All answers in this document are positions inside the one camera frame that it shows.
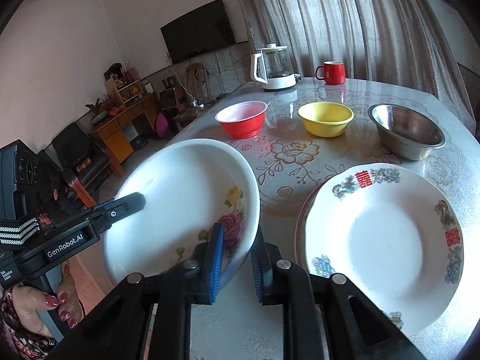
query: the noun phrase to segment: floral tablecloth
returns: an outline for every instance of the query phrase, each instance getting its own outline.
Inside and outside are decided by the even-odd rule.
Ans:
[[[253,138],[232,139],[215,121],[215,114],[249,100],[268,104],[263,128]],[[305,130],[297,110],[316,101],[342,103],[354,111],[344,135],[322,139]],[[404,105],[428,116],[445,133],[445,147],[419,162],[392,154],[381,145],[367,115],[369,106],[376,103]],[[315,187],[335,174],[359,164],[386,162],[413,170],[438,186],[462,229],[464,270],[447,310],[410,339],[428,359],[455,358],[480,317],[476,291],[480,266],[480,147],[438,99],[409,88],[356,79],[328,86],[304,78],[293,89],[279,92],[263,91],[251,82],[205,112],[172,143],[192,138],[221,140],[248,160],[260,188],[260,224],[265,240],[277,244],[282,256],[291,261],[295,258],[296,220],[303,203]],[[219,293],[215,305],[193,310],[191,340],[192,359],[283,357],[281,309],[258,304],[249,261]]]

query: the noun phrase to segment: mug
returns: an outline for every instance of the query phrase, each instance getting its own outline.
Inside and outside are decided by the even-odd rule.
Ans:
[[[318,77],[318,69],[323,68],[323,77]],[[330,85],[340,85],[345,83],[345,66],[343,62],[327,61],[323,65],[318,66],[315,71],[317,80],[325,80]]]

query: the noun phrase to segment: kettle handle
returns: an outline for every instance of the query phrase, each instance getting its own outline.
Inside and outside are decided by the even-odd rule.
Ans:
[[[257,62],[259,58],[262,58],[261,62],[263,63],[263,56],[261,52],[257,54],[253,54],[251,56],[250,77],[253,81],[257,81],[258,83],[262,83],[262,84],[267,84],[267,80],[260,77],[257,74]]]

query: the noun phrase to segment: stainless steel bowl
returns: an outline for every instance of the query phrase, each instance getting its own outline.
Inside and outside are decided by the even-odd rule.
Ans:
[[[426,158],[445,146],[445,135],[428,117],[393,104],[375,104],[368,109],[383,145],[412,161]]]

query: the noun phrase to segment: silver bolt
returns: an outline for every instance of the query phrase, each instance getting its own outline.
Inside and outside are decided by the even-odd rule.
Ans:
[[[198,261],[196,259],[186,259],[183,262],[183,266],[187,269],[194,269],[198,267]]]
[[[335,284],[340,284],[340,285],[345,284],[347,282],[347,278],[342,274],[333,275],[332,280]]]
[[[142,275],[138,274],[138,273],[129,274],[127,276],[127,281],[130,284],[138,284],[138,283],[140,283],[141,280],[142,280]]]
[[[277,267],[280,269],[289,269],[292,266],[292,263],[287,259],[279,259],[277,261]]]

